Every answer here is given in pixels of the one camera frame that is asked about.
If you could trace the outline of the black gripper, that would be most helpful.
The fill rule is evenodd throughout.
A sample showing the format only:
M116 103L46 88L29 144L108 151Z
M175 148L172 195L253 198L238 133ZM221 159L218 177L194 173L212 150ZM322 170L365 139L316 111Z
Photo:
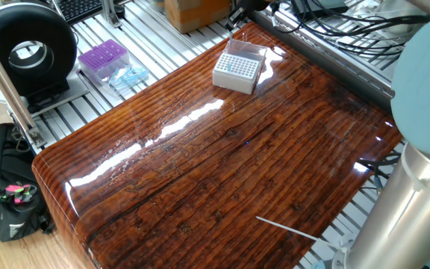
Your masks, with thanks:
M270 5L270 0L243 0L243 4L238 4L233 13L226 18L225 29L232 31L234 27L246 15L246 11L262 11Z

